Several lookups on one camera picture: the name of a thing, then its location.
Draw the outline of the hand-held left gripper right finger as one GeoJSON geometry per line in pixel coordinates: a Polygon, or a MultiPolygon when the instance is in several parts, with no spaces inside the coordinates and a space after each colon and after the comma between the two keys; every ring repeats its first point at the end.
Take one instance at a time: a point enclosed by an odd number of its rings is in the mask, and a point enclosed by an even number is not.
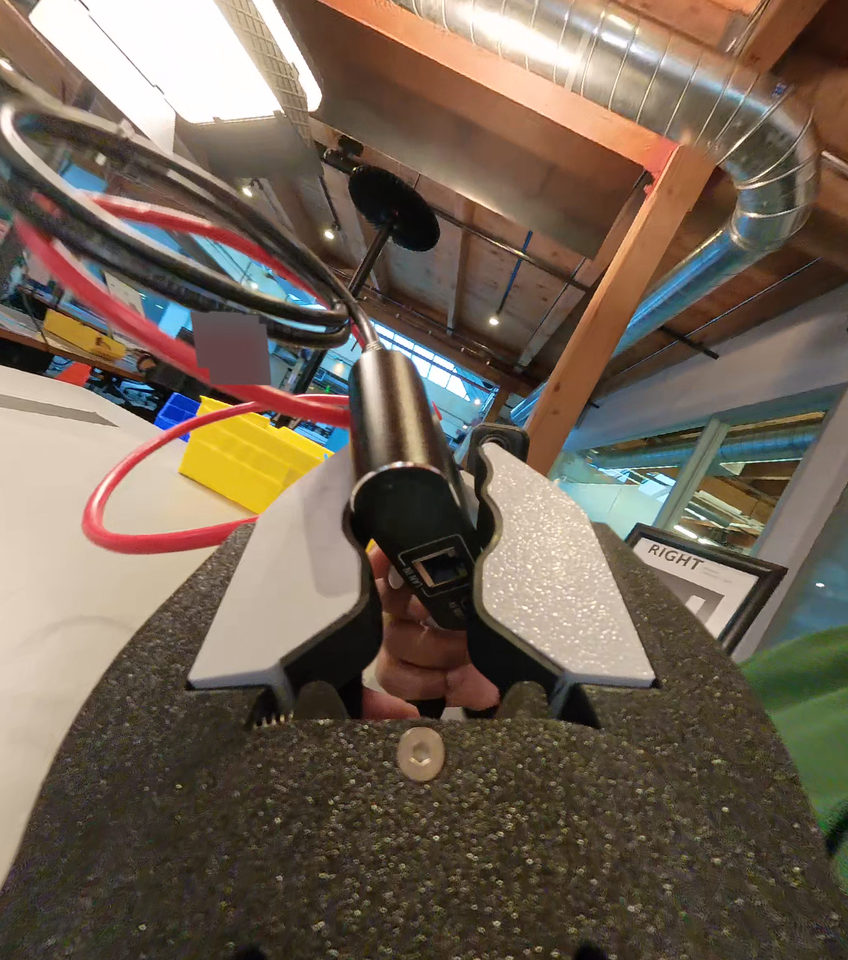
{"type": "Polygon", "coordinates": [[[499,691],[656,681],[595,527],[559,486],[488,442],[477,451],[478,531],[468,655],[499,691]]]}

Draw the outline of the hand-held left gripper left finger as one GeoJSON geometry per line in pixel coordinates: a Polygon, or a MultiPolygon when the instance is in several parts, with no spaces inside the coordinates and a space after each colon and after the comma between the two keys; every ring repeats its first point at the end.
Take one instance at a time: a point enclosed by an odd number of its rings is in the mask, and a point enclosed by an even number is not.
{"type": "Polygon", "coordinates": [[[350,449],[259,515],[190,667],[193,690],[362,691],[382,642],[380,594],[349,507],[350,449]]]}

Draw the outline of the black ethernet adapter hub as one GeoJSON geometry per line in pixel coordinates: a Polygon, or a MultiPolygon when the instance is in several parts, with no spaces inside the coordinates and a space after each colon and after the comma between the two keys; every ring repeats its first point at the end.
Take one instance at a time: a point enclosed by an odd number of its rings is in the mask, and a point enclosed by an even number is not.
{"type": "Polygon", "coordinates": [[[439,628],[466,630],[481,551],[475,510],[418,370],[374,343],[348,383],[356,530],[439,628]]]}

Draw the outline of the person's left hand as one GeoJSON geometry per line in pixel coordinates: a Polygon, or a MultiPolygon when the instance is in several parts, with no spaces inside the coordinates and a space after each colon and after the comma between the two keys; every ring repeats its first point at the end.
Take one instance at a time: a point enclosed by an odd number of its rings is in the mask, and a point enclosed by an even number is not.
{"type": "Polygon", "coordinates": [[[500,693],[471,662],[466,633],[439,627],[379,546],[367,555],[382,603],[382,643],[372,664],[374,684],[362,691],[362,717],[413,719],[417,705],[430,701],[495,711],[500,693]]]}

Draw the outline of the yellow plastic bin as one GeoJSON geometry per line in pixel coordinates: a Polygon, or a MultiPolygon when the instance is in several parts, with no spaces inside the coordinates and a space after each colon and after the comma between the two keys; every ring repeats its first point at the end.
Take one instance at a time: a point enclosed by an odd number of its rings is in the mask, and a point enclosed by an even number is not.
{"type": "Polygon", "coordinates": [[[259,515],[330,455],[262,414],[243,414],[190,431],[178,472],[259,515]]]}

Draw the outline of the framed printed tag board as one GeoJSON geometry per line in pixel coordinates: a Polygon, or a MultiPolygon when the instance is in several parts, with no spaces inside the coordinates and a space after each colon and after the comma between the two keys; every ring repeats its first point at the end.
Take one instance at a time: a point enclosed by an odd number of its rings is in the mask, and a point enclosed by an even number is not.
{"type": "Polygon", "coordinates": [[[727,654],[738,649],[789,572],[684,528],[638,523],[624,542],[727,654]]]}

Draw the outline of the small blue bin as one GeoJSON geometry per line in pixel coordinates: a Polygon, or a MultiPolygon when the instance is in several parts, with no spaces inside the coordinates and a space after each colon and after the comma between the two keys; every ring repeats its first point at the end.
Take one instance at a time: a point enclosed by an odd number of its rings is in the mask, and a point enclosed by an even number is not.
{"type": "Polygon", "coordinates": [[[173,392],[154,416],[154,426],[162,430],[172,429],[199,414],[202,401],[190,396],[173,392]]]}

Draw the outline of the yellow box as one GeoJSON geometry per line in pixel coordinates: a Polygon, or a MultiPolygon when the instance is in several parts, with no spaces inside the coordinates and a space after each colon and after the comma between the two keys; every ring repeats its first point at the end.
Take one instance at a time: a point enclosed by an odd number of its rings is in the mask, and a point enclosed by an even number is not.
{"type": "Polygon", "coordinates": [[[127,355],[127,348],[105,332],[56,309],[47,309],[43,318],[46,335],[107,362],[119,361],[127,355]]]}

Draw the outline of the black disc lamp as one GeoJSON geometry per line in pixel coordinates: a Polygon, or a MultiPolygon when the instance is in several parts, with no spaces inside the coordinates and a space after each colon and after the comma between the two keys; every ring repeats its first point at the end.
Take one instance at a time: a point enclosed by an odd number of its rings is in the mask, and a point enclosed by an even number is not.
{"type": "Polygon", "coordinates": [[[349,176],[348,193],[355,209],[375,230],[348,285],[351,295],[357,297],[389,241],[404,250],[423,254],[438,245],[441,228],[434,210],[418,191],[382,167],[356,167],[349,176]]]}

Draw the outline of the bright ceiling light panel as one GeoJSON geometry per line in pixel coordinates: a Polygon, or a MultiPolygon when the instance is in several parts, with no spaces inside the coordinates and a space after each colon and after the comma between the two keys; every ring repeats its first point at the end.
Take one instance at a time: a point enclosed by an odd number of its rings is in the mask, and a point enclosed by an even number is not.
{"type": "Polygon", "coordinates": [[[322,104],[274,1],[45,1],[27,18],[87,79],[127,64],[191,125],[294,121],[322,104]]]}

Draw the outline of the silver air duct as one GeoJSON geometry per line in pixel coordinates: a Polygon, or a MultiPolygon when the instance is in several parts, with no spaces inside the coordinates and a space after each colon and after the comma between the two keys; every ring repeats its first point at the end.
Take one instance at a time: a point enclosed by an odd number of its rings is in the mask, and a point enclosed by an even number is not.
{"type": "Polygon", "coordinates": [[[614,2],[399,1],[410,13],[673,143],[736,191],[725,226],[636,308],[618,356],[785,246],[819,194],[811,112],[786,83],[614,2]]]}

